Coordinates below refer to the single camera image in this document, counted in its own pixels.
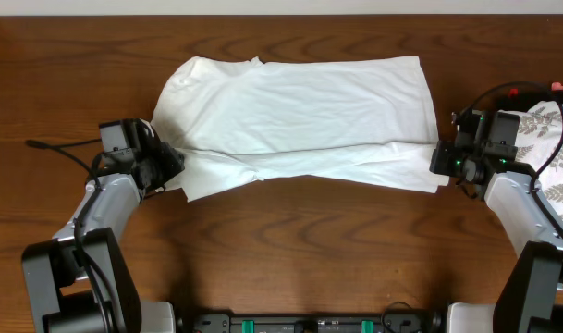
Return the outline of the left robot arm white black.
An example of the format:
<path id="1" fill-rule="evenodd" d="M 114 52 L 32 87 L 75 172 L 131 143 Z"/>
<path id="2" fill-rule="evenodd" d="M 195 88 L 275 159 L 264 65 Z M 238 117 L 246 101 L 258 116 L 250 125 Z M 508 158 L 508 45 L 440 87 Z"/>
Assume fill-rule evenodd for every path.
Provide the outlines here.
<path id="1" fill-rule="evenodd" d="M 85 195 L 52 239 L 28 246 L 21 265 L 38 332 L 174 332 L 169 302 L 144 302 L 118 241 L 151 194 L 184 169 L 183 155 L 151 124 L 100 125 L 103 150 L 85 167 Z"/>

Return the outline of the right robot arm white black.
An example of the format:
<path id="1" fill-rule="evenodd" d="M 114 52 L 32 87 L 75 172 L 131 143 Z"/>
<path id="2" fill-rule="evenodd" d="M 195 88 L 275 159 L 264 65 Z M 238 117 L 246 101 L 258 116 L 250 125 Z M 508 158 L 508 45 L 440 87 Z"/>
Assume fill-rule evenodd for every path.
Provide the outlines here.
<path id="1" fill-rule="evenodd" d="M 528 164 L 516 162 L 520 119 L 507 113 L 466 109 L 454 115 L 454 141 L 439 142 L 430 170 L 472 185 L 518 256 L 496 303 L 456 302 L 447 310 L 447 332 L 563 332 L 563 222 Z"/>

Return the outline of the white printed t-shirt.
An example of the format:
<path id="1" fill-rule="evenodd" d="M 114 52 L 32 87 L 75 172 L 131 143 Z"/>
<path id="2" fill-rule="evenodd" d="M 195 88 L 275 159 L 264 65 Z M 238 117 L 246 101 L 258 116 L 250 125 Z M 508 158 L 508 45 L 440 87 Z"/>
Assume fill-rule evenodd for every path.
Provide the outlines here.
<path id="1" fill-rule="evenodd" d="M 153 111 L 184 155 L 169 181 L 198 200 L 255 181 L 315 176 L 433 193 L 438 131 L 417 56 L 322 63 L 193 57 Z"/>

